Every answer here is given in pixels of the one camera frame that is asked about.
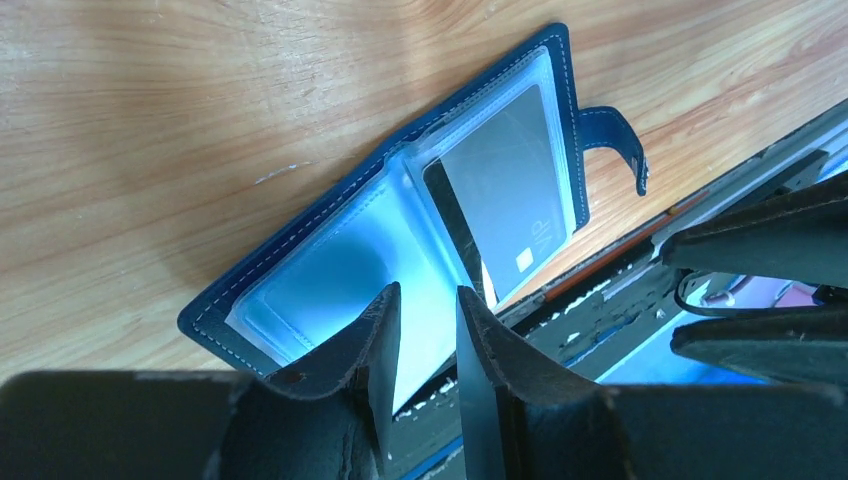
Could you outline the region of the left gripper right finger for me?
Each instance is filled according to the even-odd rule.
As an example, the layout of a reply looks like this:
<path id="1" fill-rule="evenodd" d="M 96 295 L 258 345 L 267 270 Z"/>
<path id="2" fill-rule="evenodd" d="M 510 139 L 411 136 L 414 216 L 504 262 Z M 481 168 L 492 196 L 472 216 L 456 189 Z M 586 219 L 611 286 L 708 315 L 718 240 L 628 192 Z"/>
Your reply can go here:
<path id="1" fill-rule="evenodd" d="M 843 479 L 847 399 L 818 385 L 602 385 L 457 290 L 469 479 Z"/>

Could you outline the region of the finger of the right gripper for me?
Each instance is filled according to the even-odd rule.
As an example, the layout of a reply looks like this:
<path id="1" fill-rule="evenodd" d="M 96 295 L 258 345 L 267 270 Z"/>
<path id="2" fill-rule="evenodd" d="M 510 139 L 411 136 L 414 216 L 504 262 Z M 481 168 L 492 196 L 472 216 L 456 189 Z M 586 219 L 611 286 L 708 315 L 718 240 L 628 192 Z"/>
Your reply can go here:
<path id="1" fill-rule="evenodd" d="M 668 266 L 847 286 L 847 175 L 673 234 Z"/>
<path id="2" fill-rule="evenodd" d="M 776 309 L 751 318 L 708 319 L 675 329 L 680 356 L 780 382 L 847 384 L 847 311 Z"/>

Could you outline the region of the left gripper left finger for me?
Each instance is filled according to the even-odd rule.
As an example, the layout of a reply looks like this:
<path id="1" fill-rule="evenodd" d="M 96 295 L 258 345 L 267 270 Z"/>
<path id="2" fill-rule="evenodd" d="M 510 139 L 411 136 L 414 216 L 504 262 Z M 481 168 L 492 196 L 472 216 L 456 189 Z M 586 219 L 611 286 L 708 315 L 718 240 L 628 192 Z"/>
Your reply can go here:
<path id="1" fill-rule="evenodd" d="M 377 479 L 401 289 L 260 378 L 236 371 L 31 371 L 1 388 L 5 479 Z"/>

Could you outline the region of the blue leather card holder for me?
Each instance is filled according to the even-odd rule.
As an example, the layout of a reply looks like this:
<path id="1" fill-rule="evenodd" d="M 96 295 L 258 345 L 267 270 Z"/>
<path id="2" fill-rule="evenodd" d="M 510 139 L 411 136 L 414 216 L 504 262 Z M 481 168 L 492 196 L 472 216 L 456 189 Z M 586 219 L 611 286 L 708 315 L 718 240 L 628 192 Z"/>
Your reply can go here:
<path id="1" fill-rule="evenodd" d="M 562 136 L 575 223 L 560 252 L 590 219 L 586 151 L 616 151 L 636 192 L 646 194 L 649 167 L 637 134 L 613 107 L 579 106 L 569 32 L 553 23 L 391 134 L 192 300 L 178 316 L 179 330 L 232 367 L 263 377 L 327 341 L 398 283 L 393 406 L 400 409 L 454 354 L 456 290 L 474 288 L 424 184 L 421 147 L 498 92 L 529 84 L 542 87 L 549 125 Z"/>

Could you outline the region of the dark grey VIP card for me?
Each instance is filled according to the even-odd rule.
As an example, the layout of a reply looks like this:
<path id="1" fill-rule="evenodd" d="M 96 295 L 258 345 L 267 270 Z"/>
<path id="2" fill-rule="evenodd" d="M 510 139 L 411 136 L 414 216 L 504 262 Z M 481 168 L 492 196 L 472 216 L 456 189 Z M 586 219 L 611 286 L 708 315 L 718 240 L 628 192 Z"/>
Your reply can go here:
<path id="1" fill-rule="evenodd" d="M 423 181 L 475 290 L 505 304 L 571 239 L 562 136 L 538 84 L 498 92 L 421 147 Z"/>

